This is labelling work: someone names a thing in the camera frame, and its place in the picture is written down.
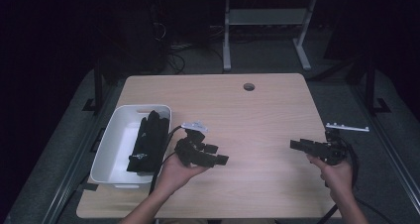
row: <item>hand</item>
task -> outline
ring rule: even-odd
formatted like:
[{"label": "hand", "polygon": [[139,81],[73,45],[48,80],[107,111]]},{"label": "hand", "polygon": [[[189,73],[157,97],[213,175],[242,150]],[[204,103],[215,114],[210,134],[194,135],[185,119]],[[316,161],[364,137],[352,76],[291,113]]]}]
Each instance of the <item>hand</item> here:
[{"label": "hand", "polygon": [[171,196],[178,189],[188,183],[188,181],[208,168],[204,167],[185,167],[177,154],[173,154],[163,164],[163,168],[157,181],[156,190]]},{"label": "hand", "polygon": [[346,198],[353,198],[352,189],[352,167],[346,161],[336,166],[328,166],[318,158],[307,155],[308,160],[321,170],[321,178],[330,187],[331,198],[338,203]]}]

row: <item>table top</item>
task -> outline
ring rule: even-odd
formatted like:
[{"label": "table top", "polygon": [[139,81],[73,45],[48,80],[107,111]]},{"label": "table top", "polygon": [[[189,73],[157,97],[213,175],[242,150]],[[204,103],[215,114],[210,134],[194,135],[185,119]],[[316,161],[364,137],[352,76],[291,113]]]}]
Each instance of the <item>table top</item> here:
[{"label": "table top", "polygon": [[[255,89],[245,90],[246,83]],[[321,217],[334,205],[320,171],[289,148],[290,140],[301,138],[325,142],[324,126],[300,74],[132,76],[117,107],[126,104],[167,105],[172,128],[201,121],[209,129],[204,143],[230,157],[225,166],[210,168],[177,191],[157,218]],[[169,148],[185,135],[177,131]],[[84,190],[77,215],[124,217],[149,188],[100,184],[96,191]]]}]

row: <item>white connector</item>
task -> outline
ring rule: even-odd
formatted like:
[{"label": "white connector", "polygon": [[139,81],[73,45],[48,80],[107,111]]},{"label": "white connector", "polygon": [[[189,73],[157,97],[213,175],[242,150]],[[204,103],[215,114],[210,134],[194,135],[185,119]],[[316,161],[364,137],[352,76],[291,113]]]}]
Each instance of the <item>white connector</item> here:
[{"label": "white connector", "polygon": [[334,124],[327,123],[327,125],[325,127],[335,128],[335,129],[341,129],[341,130],[358,131],[358,132],[369,132],[368,127],[365,127],[365,128],[355,128],[355,127],[345,126],[344,124],[343,125],[338,125],[337,123],[334,123]]},{"label": "white connector", "polygon": [[199,132],[208,132],[209,130],[200,122],[182,123],[181,128],[195,130]]}]

